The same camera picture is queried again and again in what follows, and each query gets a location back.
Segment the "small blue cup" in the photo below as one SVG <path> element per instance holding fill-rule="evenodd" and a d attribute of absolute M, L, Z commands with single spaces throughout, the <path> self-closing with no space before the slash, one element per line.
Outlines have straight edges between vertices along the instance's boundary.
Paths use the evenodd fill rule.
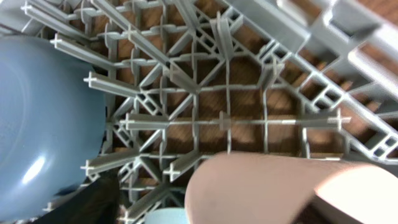
<path fill-rule="evenodd" d="M 161 208 L 145 216 L 145 224 L 189 224 L 184 208 Z"/>

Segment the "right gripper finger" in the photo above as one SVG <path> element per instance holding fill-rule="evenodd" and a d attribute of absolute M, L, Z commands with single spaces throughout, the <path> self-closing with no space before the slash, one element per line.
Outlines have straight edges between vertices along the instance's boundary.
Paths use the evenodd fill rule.
<path fill-rule="evenodd" d="M 115 224 L 119 198 L 118 178 L 100 177 L 34 224 Z"/>

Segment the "dark blue plate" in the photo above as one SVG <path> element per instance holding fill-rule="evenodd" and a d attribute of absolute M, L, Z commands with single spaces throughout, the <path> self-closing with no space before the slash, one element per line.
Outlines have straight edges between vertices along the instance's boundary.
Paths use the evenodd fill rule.
<path fill-rule="evenodd" d="M 39 216 L 83 183 L 106 121 L 92 69 L 45 39 L 1 38 L 1 220 Z"/>

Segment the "small pink cup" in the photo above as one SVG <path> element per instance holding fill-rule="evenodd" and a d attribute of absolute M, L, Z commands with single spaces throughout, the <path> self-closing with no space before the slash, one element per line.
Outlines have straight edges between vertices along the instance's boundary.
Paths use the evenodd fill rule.
<path fill-rule="evenodd" d="M 397 177 L 365 162 L 219 153 L 185 194 L 190 223 L 293 223 L 307 207 L 330 223 L 396 223 Z"/>

